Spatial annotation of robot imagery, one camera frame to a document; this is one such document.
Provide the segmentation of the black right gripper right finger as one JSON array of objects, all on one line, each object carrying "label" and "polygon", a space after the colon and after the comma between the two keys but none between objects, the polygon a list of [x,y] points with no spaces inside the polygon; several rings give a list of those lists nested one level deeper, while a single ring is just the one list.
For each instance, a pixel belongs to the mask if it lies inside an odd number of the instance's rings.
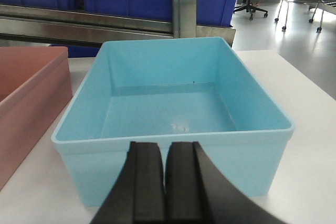
[{"label": "black right gripper right finger", "polygon": [[246,197],[198,142],[174,142],[165,171],[167,223],[282,223]]}]

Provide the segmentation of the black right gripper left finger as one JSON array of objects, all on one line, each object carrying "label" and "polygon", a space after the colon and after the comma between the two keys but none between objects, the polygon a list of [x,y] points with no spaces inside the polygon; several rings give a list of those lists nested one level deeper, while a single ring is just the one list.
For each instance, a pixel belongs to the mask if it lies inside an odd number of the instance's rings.
[{"label": "black right gripper left finger", "polygon": [[91,223],[165,223],[161,152],[131,142],[123,168]]}]

